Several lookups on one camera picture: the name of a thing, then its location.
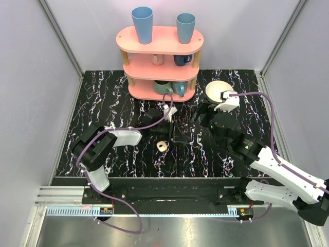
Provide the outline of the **cream earbud charging case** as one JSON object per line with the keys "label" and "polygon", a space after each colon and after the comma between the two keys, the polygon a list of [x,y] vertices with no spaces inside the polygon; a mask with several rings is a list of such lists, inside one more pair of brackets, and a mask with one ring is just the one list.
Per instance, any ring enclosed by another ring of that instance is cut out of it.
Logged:
{"label": "cream earbud charging case", "polygon": [[160,152],[166,152],[168,150],[168,145],[165,141],[161,140],[156,144],[157,149]]}

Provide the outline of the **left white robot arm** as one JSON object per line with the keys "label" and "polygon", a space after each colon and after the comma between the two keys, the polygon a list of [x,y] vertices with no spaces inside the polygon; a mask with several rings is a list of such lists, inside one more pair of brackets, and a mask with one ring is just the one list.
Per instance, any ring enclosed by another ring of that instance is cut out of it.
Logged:
{"label": "left white robot arm", "polygon": [[74,144],[72,154],[78,166],[87,174],[94,192],[93,198],[104,204],[111,198],[110,182],[105,174],[106,159],[114,147],[136,146],[151,136],[176,143],[188,143],[190,137],[174,120],[176,107],[165,105],[163,111],[149,110],[136,127],[114,128],[91,124]]}

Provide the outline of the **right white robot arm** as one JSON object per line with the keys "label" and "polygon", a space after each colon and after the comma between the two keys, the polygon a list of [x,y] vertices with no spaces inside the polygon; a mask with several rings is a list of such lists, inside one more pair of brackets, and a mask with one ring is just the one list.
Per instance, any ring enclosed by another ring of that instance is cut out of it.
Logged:
{"label": "right white robot arm", "polygon": [[244,133],[239,122],[228,112],[202,100],[193,108],[192,122],[198,120],[208,128],[216,146],[239,164],[262,171],[280,182],[282,186],[262,184],[241,178],[233,191],[236,202],[249,200],[280,205],[295,211],[303,220],[324,226],[328,218],[328,180],[312,176],[285,159],[278,157],[269,146]]}

